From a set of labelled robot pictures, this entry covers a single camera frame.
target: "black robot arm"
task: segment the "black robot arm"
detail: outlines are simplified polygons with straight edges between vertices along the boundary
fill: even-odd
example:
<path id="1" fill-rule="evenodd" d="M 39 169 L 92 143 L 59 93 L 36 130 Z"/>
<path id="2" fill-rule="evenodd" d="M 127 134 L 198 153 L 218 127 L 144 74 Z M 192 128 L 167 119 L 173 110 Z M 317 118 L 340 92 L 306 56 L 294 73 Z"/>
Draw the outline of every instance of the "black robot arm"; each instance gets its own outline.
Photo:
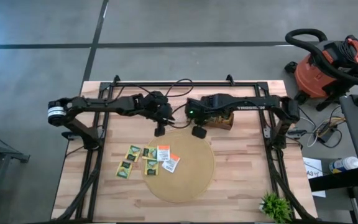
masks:
<path id="1" fill-rule="evenodd" d="M 76 96 L 49 102 L 48 122 L 54 126 L 65 126 L 79 135 L 84 142 L 84 148 L 89 150 L 97 149 L 102 142 L 96 127 L 87 127 L 75 118 L 82 112 L 115 112 L 122 116 L 141 115 L 157 122 L 155 136 L 164 135 L 164 126 L 173 124 L 171 121 L 174 120 L 168 98 L 159 91 L 153 91 L 146 97 L 136 94 L 108 100 Z"/>
<path id="2" fill-rule="evenodd" d="M 206 130 L 202 128 L 207 120 L 217 116 L 229 116 L 233 111 L 270 110 L 278 118 L 276 127 L 272 127 L 270 143 L 274 148 L 286 148 L 285 135 L 291 124 L 300 119 L 298 102 L 288 97 L 276 95 L 263 97 L 234 97 L 228 94 L 203 96 L 200 100 L 188 98 L 185 108 L 186 116 L 193 119 L 193 135 L 204 138 Z"/>

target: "small green plant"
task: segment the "small green plant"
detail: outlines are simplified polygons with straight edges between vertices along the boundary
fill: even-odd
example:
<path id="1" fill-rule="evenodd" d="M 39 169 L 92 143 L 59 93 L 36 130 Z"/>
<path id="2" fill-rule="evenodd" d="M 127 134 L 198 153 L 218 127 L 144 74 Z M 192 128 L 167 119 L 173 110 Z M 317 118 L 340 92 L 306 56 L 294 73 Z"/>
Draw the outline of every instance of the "small green plant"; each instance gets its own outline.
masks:
<path id="1" fill-rule="evenodd" d="M 262 198 L 262 210 L 263 212 L 273 219 L 276 223 L 286 223 L 291 220 L 291 208 L 290 203 L 284 198 L 280 198 L 276 194 L 266 193 Z"/>

